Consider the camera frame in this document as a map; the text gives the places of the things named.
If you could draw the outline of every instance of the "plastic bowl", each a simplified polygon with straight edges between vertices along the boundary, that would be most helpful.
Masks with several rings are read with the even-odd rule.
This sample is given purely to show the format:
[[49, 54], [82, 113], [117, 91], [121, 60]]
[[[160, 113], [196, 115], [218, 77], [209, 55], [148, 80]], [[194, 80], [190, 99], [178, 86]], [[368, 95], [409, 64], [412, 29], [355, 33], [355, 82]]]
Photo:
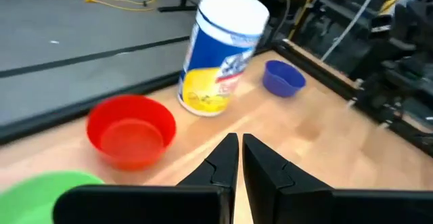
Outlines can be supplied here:
[[155, 163], [175, 133], [170, 111], [140, 95], [121, 95], [100, 103], [87, 122], [87, 136], [102, 158], [128, 171]]
[[304, 76], [293, 66], [277, 60], [266, 63], [263, 85], [274, 95], [290, 97], [306, 85]]
[[1, 224], [50, 224], [55, 201], [69, 189], [102, 184], [101, 179], [80, 172], [45, 173], [24, 180], [0, 194]]

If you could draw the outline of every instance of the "green bowl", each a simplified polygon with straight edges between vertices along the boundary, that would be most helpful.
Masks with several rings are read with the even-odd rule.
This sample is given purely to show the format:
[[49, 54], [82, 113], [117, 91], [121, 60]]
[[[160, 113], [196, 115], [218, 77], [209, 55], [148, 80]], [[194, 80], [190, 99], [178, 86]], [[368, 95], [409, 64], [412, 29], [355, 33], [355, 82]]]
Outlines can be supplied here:
[[80, 172], [54, 172], [19, 182], [0, 194], [1, 224], [50, 224], [55, 201], [67, 190], [101, 179]]

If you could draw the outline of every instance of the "disinfecting wipes container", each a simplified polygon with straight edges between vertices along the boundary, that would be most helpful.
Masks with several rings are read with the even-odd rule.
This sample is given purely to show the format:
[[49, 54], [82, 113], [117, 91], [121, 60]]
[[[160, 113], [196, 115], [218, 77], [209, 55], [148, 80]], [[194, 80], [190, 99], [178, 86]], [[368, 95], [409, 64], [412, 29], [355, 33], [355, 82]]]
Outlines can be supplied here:
[[268, 18], [257, 0], [200, 1], [179, 79], [185, 108], [201, 116], [225, 110]]

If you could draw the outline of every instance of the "table surface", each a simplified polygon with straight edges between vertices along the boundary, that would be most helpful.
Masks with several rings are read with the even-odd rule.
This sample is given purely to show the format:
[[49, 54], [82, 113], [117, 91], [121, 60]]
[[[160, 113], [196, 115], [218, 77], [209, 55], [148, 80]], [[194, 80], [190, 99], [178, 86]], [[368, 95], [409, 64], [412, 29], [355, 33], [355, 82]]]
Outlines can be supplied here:
[[[106, 183], [176, 185], [230, 132], [253, 133], [282, 156], [333, 187], [433, 189], [433, 159], [379, 128], [327, 87], [305, 74], [307, 86], [293, 98], [271, 95], [261, 85], [274, 51], [252, 59], [226, 112], [214, 118], [190, 114], [176, 87], [149, 96], [175, 116], [178, 133], [164, 157], [148, 170], [126, 173], [103, 162], [85, 135], [86, 118], [0, 148], [0, 189], [45, 171], [80, 170]], [[237, 180], [235, 222], [252, 223], [242, 162]]]

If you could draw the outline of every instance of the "red bowl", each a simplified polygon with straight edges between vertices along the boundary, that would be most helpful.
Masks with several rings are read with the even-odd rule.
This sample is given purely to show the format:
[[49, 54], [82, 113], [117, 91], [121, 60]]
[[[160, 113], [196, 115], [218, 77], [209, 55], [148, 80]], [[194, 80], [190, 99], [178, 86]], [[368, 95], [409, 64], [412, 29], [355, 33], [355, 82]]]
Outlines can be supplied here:
[[170, 111], [140, 95], [107, 99], [92, 109], [87, 121], [87, 137], [93, 147], [122, 170], [139, 170], [155, 163], [175, 133]]

